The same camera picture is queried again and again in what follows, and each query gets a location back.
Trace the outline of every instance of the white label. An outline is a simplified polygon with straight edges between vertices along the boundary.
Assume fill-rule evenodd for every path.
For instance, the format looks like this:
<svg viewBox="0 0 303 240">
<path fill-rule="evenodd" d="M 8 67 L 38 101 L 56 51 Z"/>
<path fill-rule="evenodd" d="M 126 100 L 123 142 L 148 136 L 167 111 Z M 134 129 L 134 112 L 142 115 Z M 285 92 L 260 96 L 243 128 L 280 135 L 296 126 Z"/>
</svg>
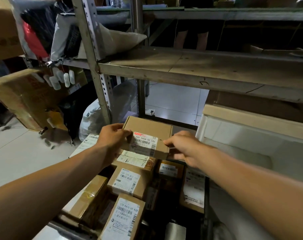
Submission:
<svg viewBox="0 0 303 240">
<path fill-rule="evenodd" d="M 82 152 L 85 149 L 88 149 L 96 144 L 98 140 L 98 135 L 89 134 L 86 139 L 77 147 L 77 149 L 70 155 L 70 157 L 73 157 L 74 155 L 77 155 L 78 153 Z"/>
<path fill-rule="evenodd" d="M 79 88 L 81 88 L 81 85 L 79 83 L 76 83 L 71 88 L 68 89 L 68 93 L 72 94 L 73 92 L 76 92 Z"/>
<path fill-rule="evenodd" d="M 146 210 L 153 210 L 154 209 L 154 205 L 156 202 L 156 197 L 157 197 L 157 193 L 158 190 L 153 188 L 153 187 L 149 187 L 147 190 L 147 194 L 146 194 Z"/>
<path fill-rule="evenodd" d="M 119 191 L 114 189 L 119 189 L 121 191 L 125 191 L 129 193 L 130 195 L 133 195 L 133 192 L 137 186 L 139 178 L 140 178 L 139 174 L 131 172 L 124 168 L 121 169 L 120 173 L 118 174 L 112 186 L 113 192 L 115 194 L 118 194 Z"/>
<path fill-rule="evenodd" d="M 204 208 L 205 174 L 188 167 L 183 191 L 185 202 Z"/>
<path fill-rule="evenodd" d="M 159 168 L 159 173 L 176 178 L 178 174 L 178 169 L 173 165 L 162 163 Z"/>
<path fill-rule="evenodd" d="M 99 218 L 98 218 L 98 221 L 99 221 L 101 224 L 103 224 L 103 225 L 106 224 L 106 222 L 107 222 L 107 220 L 108 220 L 108 217 L 109 217 L 109 215 L 110 215 L 110 213 L 111 213 L 111 211 L 112 211 L 112 209 L 113 209 L 115 203 L 116 203 L 115 201 L 108 200 L 108 203 L 107 203 L 107 206 L 106 206 L 104 212 L 103 212 L 103 213 L 99 216 Z"/>
<path fill-rule="evenodd" d="M 129 144 L 129 150 L 138 154 L 153 157 L 155 154 L 158 138 L 139 132 L 133 133 Z"/>
<path fill-rule="evenodd" d="M 148 156 L 140 155 L 125 150 L 123 150 L 121 155 L 119 155 L 119 157 L 117 158 L 117 161 L 131 164 L 140 168 L 144 168 L 148 160 L 149 160 Z"/>
<path fill-rule="evenodd" d="M 101 239 L 130 240 L 138 211 L 139 205 L 120 198 Z"/>
</svg>

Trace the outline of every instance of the leg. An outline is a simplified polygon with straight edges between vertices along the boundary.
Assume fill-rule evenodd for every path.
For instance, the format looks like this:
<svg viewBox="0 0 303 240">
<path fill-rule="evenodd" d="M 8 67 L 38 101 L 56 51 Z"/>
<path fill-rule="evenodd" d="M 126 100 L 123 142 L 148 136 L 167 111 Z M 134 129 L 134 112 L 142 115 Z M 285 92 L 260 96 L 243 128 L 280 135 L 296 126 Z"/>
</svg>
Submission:
<svg viewBox="0 0 303 240">
<path fill-rule="evenodd" d="M 207 47 L 208 32 L 198 34 L 196 50 L 205 51 Z"/>
<path fill-rule="evenodd" d="M 182 49 L 183 48 L 187 33 L 188 33 L 188 30 L 181 31 L 181 32 L 177 33 L 175 42 L 173 43 L 173 47 L 175 49 Z"/>
</svg>

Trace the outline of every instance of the metal shelving unit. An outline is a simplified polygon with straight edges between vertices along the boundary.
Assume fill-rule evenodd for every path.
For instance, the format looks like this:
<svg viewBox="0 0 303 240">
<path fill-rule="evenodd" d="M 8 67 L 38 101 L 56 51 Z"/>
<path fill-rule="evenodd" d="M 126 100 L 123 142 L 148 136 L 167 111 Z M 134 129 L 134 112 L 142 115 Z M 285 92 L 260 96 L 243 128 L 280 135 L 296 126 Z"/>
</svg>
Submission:
<svg viewBox="0 0 303 240">
<path fill-rule="evenodd" d="M 137 79 L 139 116 L 153 120 L 161 119 L 145 114 L 145 80 L 303 103 L 303 58 L 198 52 L 148 46 L 106 57 L 99 24 L 95 18 L 97 12 L 128 10 L 114 8 L 97 10 L 94 0 L 72 1 L 87 60 L 65 60 L 64 64 L 90 69 L 106 124 L 113 122 L 110 115 L 113 94 L 109 75 Z M 155 40 L 173 19 L 303 21 L 301 8 L 195 10 L 179 7 L 143 10 L 141 0 L 131 0 L 130 18 L 133 32 L 143 33 L 146 30 L 147 26 L 143 25 L 143 14 L 153 14 L 156 19 L 165 19 L 165 24 L 156 31 L 157 34 L 151 35 L 152 40 Z M 208 184 L 205 189 L 207 203 L 205 209 L 208 209 Z M 202 231 L 204 235 L 210 232 L 206 229 L 211 224 L 207 217 L 205 212 Z M 75 229 L 69 231 L 68 226 L 57 221 L 51 221 L 50 226 L 74 239 L 94 239 L 93 236 L 84 235 L 84 231 L 79 233 Z"/>
</svg>

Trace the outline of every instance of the shelf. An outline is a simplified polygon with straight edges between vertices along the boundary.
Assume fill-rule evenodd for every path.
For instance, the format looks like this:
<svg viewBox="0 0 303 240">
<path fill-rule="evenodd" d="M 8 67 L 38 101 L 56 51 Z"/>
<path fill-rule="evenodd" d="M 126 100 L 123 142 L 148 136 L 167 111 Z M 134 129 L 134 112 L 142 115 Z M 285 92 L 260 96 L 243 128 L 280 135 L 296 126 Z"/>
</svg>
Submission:
<svg viewBox="0 0 303 240">
<path fill-rule="evenodd" d="M 303 103 L 303 59 L 142 47 L 98 63 L 101 73 Z"/>
<path fill-rule="evenodd" d="M 109 8 L 98 10 L 99 14 L 123 12 L 129 9 Z M 303 21 L 303 8 L 183 8 L 168 7 L 144 10 L 155 19 L 196 19 L 196 20 L 270 20 Z"/>
</svg>

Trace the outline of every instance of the black plastic bag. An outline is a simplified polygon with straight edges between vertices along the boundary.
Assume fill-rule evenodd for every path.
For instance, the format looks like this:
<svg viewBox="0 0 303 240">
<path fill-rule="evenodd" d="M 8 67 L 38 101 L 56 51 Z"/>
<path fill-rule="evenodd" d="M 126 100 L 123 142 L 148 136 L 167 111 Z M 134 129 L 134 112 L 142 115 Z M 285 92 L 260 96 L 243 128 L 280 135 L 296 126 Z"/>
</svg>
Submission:
<svg viewBox="0 0 303 240">
<path fill-rule="evenodd" d="M 26 9 L 20 16 L 32 27 L 45 51 L 50 54 L 57 14 L 73 12 L 74 7 L 71 0 L 59 0 L 41 8 Z"/>
</svg>

